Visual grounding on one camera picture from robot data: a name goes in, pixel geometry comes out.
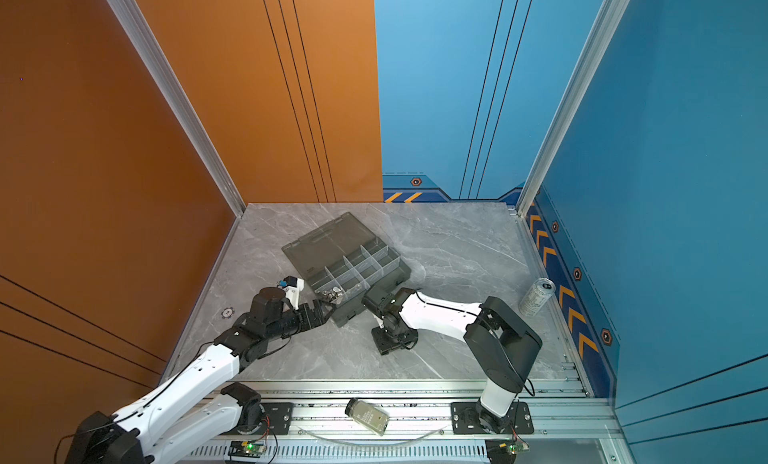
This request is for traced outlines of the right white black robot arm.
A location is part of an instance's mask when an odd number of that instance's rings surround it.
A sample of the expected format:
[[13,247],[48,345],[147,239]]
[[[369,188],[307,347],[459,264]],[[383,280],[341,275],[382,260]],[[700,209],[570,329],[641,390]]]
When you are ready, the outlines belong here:
[[464,342],[486,376],[471,419],[489,434],[532,432],[520,421],[526,412],[519,396],[535,395],[529,375],[543,341],[503,300],[490,296],[483,302],[460,303],[406,287],[374,287],[362,302],[379,323],[371,334],[380,354],[412,349],[421,331]]

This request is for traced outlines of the grey plastic organizer box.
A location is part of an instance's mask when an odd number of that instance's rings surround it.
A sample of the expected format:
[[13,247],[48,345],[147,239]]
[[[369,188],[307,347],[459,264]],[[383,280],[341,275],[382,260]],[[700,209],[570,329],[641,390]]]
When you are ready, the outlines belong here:
[[321,225],[282,247],[314,294],[339,287],[344,292],[331,319],[338,327],[366,311],[364,294],[378,284],[392,292],[411,276],[400,253],[352,213]]

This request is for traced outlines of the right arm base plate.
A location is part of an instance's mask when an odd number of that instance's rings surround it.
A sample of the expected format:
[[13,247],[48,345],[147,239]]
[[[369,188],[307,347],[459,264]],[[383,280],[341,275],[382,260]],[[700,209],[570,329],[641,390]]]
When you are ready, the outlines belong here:
[[483,408],[480,402],[450,404],[451,424],[456,435],[532,435],[534,424],[527,403],[516,400],[503,417]]

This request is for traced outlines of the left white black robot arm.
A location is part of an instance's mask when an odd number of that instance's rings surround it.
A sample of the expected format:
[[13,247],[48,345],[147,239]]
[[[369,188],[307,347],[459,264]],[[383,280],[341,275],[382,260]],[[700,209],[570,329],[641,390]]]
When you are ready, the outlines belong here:
[[269,355],[277,339],[324,325],[332,302],[299,303],[266,287],[184,369],[111,415],[96,412],[72,435],[68,463],[176,463],[213,437],[262,421],[261,396],[234,377]]

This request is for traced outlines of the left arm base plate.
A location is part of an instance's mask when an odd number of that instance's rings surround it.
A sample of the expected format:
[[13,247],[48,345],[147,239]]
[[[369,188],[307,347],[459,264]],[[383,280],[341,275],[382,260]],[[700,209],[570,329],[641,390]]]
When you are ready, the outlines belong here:
[[243,408],[241,416],[232,429],[240,435],[261,436],[287,435],[290,430],[294,404],[291,402],[267,402],[250,404]]

